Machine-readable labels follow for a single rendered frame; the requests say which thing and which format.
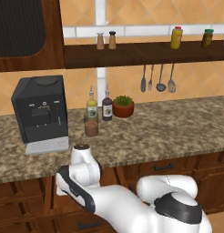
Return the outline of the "wooden wall cabinet dark panel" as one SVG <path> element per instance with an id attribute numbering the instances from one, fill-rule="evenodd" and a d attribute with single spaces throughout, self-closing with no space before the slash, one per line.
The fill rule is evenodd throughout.
<path id="1" fill-rule="evenodd" d="M 0 0 L 0 72 L 63 66 L 59 0 Z"/>

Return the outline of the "dark red sauce bottle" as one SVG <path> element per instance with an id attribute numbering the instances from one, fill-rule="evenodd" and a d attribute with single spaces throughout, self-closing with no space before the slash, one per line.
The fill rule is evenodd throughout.
<path id="1" fill-rule="evenodd" d="M 113 116 L 112 100 L 109 98 L 109 90 L 106 87 L 105 98 L 102 101 L 102 119 L 104 121 L 111 121 Z"/>

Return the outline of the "olive jar green lid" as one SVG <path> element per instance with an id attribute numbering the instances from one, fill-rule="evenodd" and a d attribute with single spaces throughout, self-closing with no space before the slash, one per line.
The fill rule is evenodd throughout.
<path id="1" fill-rule="evenodd" d="M 206 48 L 210 47 L 212 37 L 213 37 L 213 29 L 206 29 L 202 38 L 201 46 Z"/>

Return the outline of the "yellow oil bottle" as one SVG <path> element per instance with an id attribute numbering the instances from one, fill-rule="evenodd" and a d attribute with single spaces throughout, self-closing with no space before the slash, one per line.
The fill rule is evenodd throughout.
<path id="1" fill-rule="evenodd" d="M 87 119 L 97 121 L 97 101 L 94 99 L 93 88 L 90 88 L 89 99 L 87 100 Z"/>

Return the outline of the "yellow bottle red cap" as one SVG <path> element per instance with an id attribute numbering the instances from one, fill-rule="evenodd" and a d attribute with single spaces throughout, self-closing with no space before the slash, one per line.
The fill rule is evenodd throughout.
<path id="1" fill-rule="evenodd" d="M 183 34 L 183 30 L 180 26 L 176 26 L 172 30 L 171 41 L 170 41 L 170 47 L 172 49 L 179 49 L 182 34 Z"/>

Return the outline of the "brown jar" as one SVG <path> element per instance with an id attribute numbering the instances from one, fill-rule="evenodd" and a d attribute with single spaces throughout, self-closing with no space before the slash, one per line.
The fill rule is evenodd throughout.
<path id="1" fill-rule="evenodd" d="M 98 123 L 94 120 L 87 120 L 85 123 L 85 133 L 88 137 L 95 137 L 98 135 Z"/>

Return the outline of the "black coffee machine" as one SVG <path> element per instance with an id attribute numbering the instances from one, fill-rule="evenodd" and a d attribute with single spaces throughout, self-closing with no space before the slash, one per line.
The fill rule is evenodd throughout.
<path id="1" fill-rule="evenodd" d="M 11 100 L 27 155 L 68 150 L 62 76 L 21 78 Z"/>

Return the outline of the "grey hanging fork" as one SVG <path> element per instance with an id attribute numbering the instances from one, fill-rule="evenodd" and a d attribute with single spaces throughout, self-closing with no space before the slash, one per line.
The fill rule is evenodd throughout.
<path id="1" fill-rule="evenodd" d="M 151 70 L 150 70 L 150 79 L 148 81 L 148 91 L 151 91 L 152 89 L 152 77 L 153 77 L 154 66 L 155 65 L 152 65 Z"/>

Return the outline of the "green plant in red pot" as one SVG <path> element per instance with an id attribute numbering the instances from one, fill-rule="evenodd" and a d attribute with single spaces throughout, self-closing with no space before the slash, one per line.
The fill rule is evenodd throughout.
<path id="1" fill-rule="evenodd" d="M 113 114 L 116 117 L 131 117 L 134 113 L 134 101 L 129 96 L 117 96 L 113 102 Z"/>

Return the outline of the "grey hanging spatula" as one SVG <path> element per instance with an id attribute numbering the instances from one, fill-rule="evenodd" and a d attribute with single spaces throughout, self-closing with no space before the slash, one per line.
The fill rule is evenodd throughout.
<path id="1" fill-rule="evenodd" d="M 143 76 L 141 79 L 140 90 L 143 93 L 146 91 L 146 65 L 143 67 Z"/>

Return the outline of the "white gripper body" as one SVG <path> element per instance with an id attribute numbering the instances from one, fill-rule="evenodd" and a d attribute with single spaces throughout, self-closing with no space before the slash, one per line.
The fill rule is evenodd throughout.
<path id="1" fill-rule="evenodd" d="M 58 196 L 68 196 L 68 194 L 64 192 L 62 189 L 60 189 L 59 187 L 56 187 L 56 194 Z"/>

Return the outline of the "wooden cabinet door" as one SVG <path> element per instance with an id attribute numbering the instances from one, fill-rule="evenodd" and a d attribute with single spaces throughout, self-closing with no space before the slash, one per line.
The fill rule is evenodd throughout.
<path id="1" fill-rule="evenodd" d="M 197 201 L 204 211 L 224 211 L 224 151 L 198 156 L 193 177 L 199 187 Z"/>

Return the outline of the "wooden drawer front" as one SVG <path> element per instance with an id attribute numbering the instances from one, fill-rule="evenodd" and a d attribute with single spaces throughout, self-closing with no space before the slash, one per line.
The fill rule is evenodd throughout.
<path id="1" fill-rule="evenodd" d="M 149 175 L 191 175 L 196 162 L 195 157 L 179 157 L 171 158 L 166 160 L 152 161 L 147 163 L 142 163 L 139 165 L 139 175 L 149 176 Z M 174 168 L 167 170 L 155 171 L 153 166 L 164 167 L 169 163 L 174 164 Z"/>
<path id="2" fill-rule="evenodd" d="M 86 211 L 63 212 L 55 210 L 53 214 L 60 233 L 114 233 L 113 228 L 105 220 Z M 83 224 L 100 221 L 101 226 L 78 230 L 78 221 Z"/>

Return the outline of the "wooden cabinet front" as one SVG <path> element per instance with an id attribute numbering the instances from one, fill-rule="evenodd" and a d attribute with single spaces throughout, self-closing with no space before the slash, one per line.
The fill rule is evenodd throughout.
<path id="1" fill-rule="evenodd" d="M 51 177 L 0 184 L 0 233 L 52 233 L 43 218 L 51 187 Z"/>

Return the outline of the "white-capped wooden shaker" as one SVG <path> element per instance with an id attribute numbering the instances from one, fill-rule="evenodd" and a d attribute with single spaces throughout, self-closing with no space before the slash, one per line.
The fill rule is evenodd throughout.
<path id="1" fill-rule="evenodd" d="M 103 50 L 105 48 L 103 34 L 104 33 L 97 33 L 97 50 Z"/>

